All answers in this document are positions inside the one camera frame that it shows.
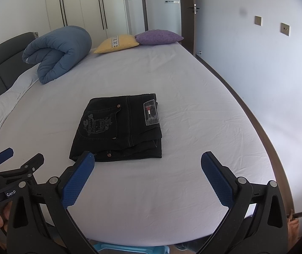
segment blue quilt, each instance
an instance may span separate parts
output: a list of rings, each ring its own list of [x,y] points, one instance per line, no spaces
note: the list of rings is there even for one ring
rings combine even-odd
[[[86,30],[66,26],[32,41],[22,58],[28,64],[40,63],[38,78],[46,84],[67,73],[89,53],[91,46],[91,37]]]

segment light blue bin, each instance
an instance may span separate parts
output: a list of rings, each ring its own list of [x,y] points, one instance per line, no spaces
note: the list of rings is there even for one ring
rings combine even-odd
[[[120,246],[117,244],[110,243],[97,243],[94,249],[98,252],[103,249],[113,249],[135,253],[146,253],[146,254],[170,254],[170,248],[168,246],[152,246],[152,247],[137,247],[137,246]]]

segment bed sheet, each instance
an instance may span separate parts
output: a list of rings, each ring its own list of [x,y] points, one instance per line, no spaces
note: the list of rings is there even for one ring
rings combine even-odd
[[[275,179],[252,124],[222,83],[178,43],[89,54],[62,77],[35,83],[0,129],[0,151],[14,157],[0,171],[37,153],[45,162],[38,183],[73,164],[69,152],[89,100],[156,93],[162,128],[161,159],[96,163],[69,207],[89,239],[156,246],[213,233],[227,208],[200,167],[212,151],[236,176],[266,184]],[[43,207],[47,221],[48,212]]]

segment wardrobe door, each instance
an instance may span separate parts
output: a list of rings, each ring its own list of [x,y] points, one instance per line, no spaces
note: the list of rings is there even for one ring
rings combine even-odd
[[[62,0],[65,23],[85,28],[80,0]]]
[[[64,26],[64,17],[62,15],[62,0],[46,0],[47,15],[51,30]]]
[[[92,48],[98,47],[106,36],[101,0],[81,0],[84,25],[91,35]]]
[[[102,0],[108,38],[128,34],[124,0]]]

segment black handle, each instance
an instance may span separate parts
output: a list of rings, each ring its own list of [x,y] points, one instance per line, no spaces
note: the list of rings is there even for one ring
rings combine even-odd
[[[62,12],[62,3],[61,3],[61,0],[59,0],[59,6],[61,7],[61,14],[62,14],[63,26],[65,27],[64,17],[63,17],[63,12]]]
[[[64,0],[62,0],[62,3],[63,3],[63,10],[64,10],[65,23],[66,23],[66,25],[67,25],[67,20],[66,20],[66,15],[65,15],[65,7],[64,7]]]
[[[106,29],[108,29],[108,24],[106,22],[106,16],[105,16],[104,0],[102,0],[102,3],[103,3],[103,12],[104,12],[105,26],[106,26]]]
[[[100,0],[98,0],[98,4],[99,4],[99,11],[101,12],[102,26],[103,26],[103,29],[104,29],[104,23],[103,23],[103,16],[102,16],[102,10],[101,10],[101,2],[100,2]]]

